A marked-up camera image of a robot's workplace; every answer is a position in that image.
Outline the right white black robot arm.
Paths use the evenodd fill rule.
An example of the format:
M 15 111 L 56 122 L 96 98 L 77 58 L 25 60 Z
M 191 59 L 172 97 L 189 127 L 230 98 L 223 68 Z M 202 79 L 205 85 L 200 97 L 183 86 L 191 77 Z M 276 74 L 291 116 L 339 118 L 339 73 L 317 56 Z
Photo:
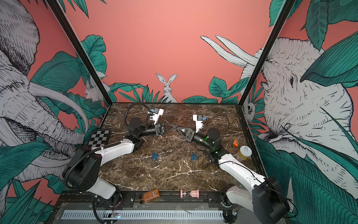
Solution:
M 260 175 L 235 159 L 222 146 L 220 131 L 210 128 L 206 134 L 186 127 L 176 127 L 189 143 L 205 148 L 203 154 L 210 163 L 234 177 L 246 190 L 230 188 L 226 197 L 232 204 L 238 204 L 254 212 L 262 224 L 276 224 L 289 212 L 288 199 L 278 181 L 273 177 Z

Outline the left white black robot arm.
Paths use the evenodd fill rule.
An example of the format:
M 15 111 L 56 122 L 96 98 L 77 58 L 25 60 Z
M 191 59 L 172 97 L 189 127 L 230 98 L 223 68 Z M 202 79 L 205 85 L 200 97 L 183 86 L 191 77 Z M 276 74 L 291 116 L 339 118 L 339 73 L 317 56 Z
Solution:
M 112 199 L 118 190 L 115 185 L 99 177 L 101 167 L 139 150 L 145 142 L 144 136 L 165 135 L 175 129 L 176 126 L 169 123 L 148 125 L 140 118 L 133 118 L 122 140 L 96 148 L 84 146 L 75 153 L 62 174 L 65 187 L 105 200 Z

